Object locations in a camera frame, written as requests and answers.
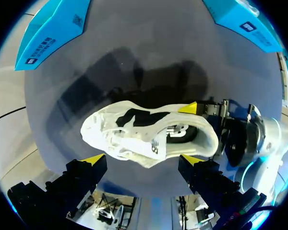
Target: cyan cardboard box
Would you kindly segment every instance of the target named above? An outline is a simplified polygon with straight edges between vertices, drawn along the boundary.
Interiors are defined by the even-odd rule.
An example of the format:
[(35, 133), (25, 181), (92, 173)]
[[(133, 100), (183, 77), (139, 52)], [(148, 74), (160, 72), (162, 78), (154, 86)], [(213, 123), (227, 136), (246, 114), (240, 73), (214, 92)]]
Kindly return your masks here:
[(216, 24), (249, 39), (264, 52), (281, 52), (282, 47), (264, 15), (256, 17), (236, 0), (203, 0)]
[(90, 1), (49, 0), (24, 33), (15, 70), (36, 69), (53, 52), (81, 35)]

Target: desk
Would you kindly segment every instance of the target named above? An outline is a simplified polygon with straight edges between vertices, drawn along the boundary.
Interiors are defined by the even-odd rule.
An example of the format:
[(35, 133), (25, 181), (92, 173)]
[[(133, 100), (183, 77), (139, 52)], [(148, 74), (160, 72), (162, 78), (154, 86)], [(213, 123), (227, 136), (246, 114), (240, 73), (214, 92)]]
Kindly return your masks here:
[[(235, 116), (255, 104), (263, 116), (279, 119), (282, 84), (276, 54), (216, 25), (201, 0), (93, 0), (84, 34), (25, 73), (25, 97), (42, 158), (61, 174), (69, 161), (101, 153), (82, 140), (80, 128), (108, 104), (132, 100), (154, 108), (231, 99)], [(107, 162), (98, 185), (106, 192), (190, 193), (178, 158), (151, 169), (110, 156)]]

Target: gray table surface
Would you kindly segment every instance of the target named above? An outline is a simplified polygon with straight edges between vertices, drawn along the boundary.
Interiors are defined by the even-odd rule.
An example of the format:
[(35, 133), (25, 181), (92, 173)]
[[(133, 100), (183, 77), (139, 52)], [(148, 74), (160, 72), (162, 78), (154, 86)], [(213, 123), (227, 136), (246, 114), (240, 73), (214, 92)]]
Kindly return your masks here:
[[(231, 99), (233, 115), (248, 104), (279, 119), (282, 87), (275, 53), (216, 25), (201, 0), (94, 0), (85, 32), (36, 70), (25, 73), (33, 136), (49, 169), (101, 151), (80, 135), (83, 121), (120, 100), (142, 107)], [(190, 194), (178, 158), (151, 169), (107, 157), (98, 188), (141, 197)], [(221, 169), (234, 174), (226, 158)]]

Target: white sneaker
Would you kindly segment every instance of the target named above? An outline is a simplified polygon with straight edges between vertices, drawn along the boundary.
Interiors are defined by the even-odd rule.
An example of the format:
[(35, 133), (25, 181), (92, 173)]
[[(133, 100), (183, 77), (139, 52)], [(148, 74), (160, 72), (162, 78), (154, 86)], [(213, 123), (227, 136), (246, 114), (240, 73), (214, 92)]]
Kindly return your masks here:
[(90, 115), (80, 132), (90, 146), (146, 168), (181, 154), (213, 156), (218, 147), (215, 131), (202, 116), (178, 112), (185, 106), (145, 109), (117, 102)]

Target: logo on box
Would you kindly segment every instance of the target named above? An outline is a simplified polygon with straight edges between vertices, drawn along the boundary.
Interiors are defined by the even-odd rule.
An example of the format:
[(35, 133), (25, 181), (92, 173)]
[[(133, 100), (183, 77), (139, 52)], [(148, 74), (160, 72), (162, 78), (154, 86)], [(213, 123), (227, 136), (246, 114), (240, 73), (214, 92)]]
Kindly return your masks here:
[(34, 63), (36, 63), (36, 61), (37, 61), (37, 58), (29, 58), (25, 63), (26, 64), (34, 64)]
[(243, 23), (240, 27), (246, 32), (251, 32), (251, 31), (256, 30), (256, 27), (250, 22)]

